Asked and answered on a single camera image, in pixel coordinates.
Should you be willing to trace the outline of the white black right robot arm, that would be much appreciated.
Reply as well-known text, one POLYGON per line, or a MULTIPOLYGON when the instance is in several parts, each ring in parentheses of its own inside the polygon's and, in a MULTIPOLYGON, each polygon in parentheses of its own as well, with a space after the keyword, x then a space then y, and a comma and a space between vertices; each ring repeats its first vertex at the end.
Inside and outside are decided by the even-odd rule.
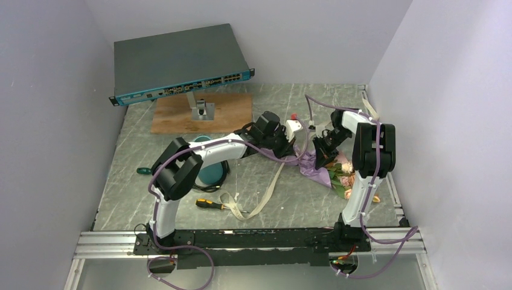
POLYGON ((396 163, 396 129, 353 109, 337 109, 331 113, 333 129, 313 138, 315 168, 320 169, 338 156, 338 146, 354 138, 352 164, 354 185, 342 221, 351 227, 365 225, 366 208, 382 179, 393 171, 396 163))

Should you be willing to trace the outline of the purple flower bouquet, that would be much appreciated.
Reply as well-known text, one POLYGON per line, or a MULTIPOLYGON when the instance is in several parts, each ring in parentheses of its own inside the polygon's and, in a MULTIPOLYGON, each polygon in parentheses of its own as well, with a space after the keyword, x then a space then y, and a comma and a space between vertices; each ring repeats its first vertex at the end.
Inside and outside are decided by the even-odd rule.
POLYGON ((316 169, 315 150, 306 151, 298 160, 289 163, 290 166, 298 166, 302 175, 326 187, 333 189, 340 197, 348 200, 354 187, 356 174, 352 161, 339 152, 333 161, 316 169))

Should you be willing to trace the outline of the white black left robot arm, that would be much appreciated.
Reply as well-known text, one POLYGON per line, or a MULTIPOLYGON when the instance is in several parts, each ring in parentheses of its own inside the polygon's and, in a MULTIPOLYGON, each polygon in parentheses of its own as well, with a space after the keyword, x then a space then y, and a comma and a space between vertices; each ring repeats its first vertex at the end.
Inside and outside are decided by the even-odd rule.
POLYGON ((179 203, 193 189, 204 167, 255 153, 291 162, 297 157, 296 133, 303 129, 299 120, 281 123, 276 114, 266 111, 256 121, 221 138, 202 142, 174 139, 152 166, 148 191, 155 197, 155 209, 148 222, 150 246, 159 254, 172 249, 179 203))

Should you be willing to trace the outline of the beige ribbon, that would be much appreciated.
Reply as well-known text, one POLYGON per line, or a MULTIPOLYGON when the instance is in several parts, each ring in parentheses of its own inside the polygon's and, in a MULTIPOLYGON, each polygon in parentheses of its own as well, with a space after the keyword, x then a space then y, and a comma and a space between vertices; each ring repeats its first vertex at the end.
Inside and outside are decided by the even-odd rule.
POLYGON ((263 192, 255 192, 254 202, 248 204, 249 208, 245 208, 244 203, 241 203, 238 200, 237 193, 232 195, 224 189, 220 190, 217 200, 220 201, 221 205, 239 221, 246 222, 255 216, 258 216, 272 198, 278 180, 281 176, 281 172, 284 169, 284 165, 284 163, 280 164, 271 182, 263 192))

